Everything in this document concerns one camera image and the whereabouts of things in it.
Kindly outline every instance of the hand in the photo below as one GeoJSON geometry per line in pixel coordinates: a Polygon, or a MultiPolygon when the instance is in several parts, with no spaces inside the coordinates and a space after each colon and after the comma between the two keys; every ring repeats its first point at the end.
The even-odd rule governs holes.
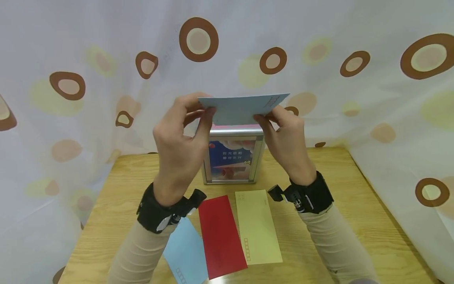
{"type": "Polygon", "coordinates": [[[317,171],[306,149],[304,120],[278,105],[266,116],[255,115],[265,134],[265,142],[274,159],[284,168],[291,180],[299,185],[310,185],[317,171]],[[277,123],[274,130],[271,122],[277,123]]]}
{"type": "Polygon", "coordinates": [[[215,108],[203,109],[199,97],[193,93],[175,99],[164,117],[153,128],[159,153],[159,172],[153,191],[162,206],[177,203],[200,169],[208,150],[208,137],[215,108]],[[186,125],[200,118],[194,137],[183,135],[186,125]]]}

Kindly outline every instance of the curtain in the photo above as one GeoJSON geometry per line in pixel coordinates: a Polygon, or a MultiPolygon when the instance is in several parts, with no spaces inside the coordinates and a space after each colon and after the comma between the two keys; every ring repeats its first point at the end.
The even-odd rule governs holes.
{"type": "Polygon", "coordinates": [[[152,127],[175,97],[203,91],[290,92],[282,105],[305,119],[307,145],[346,147],[452,283],[453,11],[450,0],[3,1],[0,282],[56,283],[115,159],[156,152],[152,127]]]}

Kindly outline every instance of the left hand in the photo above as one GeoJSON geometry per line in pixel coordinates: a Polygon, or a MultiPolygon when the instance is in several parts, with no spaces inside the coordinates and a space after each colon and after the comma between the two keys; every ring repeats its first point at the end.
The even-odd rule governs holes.
{"type": "Polygon", "coordinates": [[[162,206],[177,203],[188,189],[207,155],[208,137],[215,108],[203,109],[199,97],[192,93],[175,99],[164,117],[153,128],[159,153],[159,172],[154,179],[154,195],[162,206]],[[183,129],[200,118],[194,137],[183,135],[183,129]]]}

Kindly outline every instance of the black wrist strap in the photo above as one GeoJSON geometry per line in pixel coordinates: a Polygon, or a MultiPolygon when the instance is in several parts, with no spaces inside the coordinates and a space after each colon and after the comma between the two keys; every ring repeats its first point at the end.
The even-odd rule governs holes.
{"type": "Polygon", "coordinates": [[[169,224],[178,224],[181,217],[191,214],[200,206],[207,196],[195,189],[189,199],[182,197],[176,204],[164,207],[156,201],[153,183],[145,190],[137,208],[137,221],[147,230],[155,234],[161,233],[169,224]]]}
{"type": "Polygon", "coordinates": [[[320,172],[317,172],[316,180],[308,186],[295,184],[292,180],[290,180],[290,183],[284,191],[278,185],[275,185],[268,191],[268,194],[274,201],[283,201],[285,198],[292,202],[298,213],[319,214],[334,202],[320,172]]]}

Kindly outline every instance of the forearm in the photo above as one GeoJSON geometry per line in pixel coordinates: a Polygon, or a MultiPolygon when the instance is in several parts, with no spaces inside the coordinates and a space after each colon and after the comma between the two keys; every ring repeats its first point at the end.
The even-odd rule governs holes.
{"type": "Polygon", "coordinates": [[[320,214],[299,216],[335,283],[355,283],[359,279],[371,280],[361,283],[378,283],[370,256],[334,204],[320,214]]]}
{"type": "Polygon", "coordinates": [[[107,283],[149,283],[175,228],[170,225],[162,233],[155,234],[135,221],[112,261],[107,283]]]}

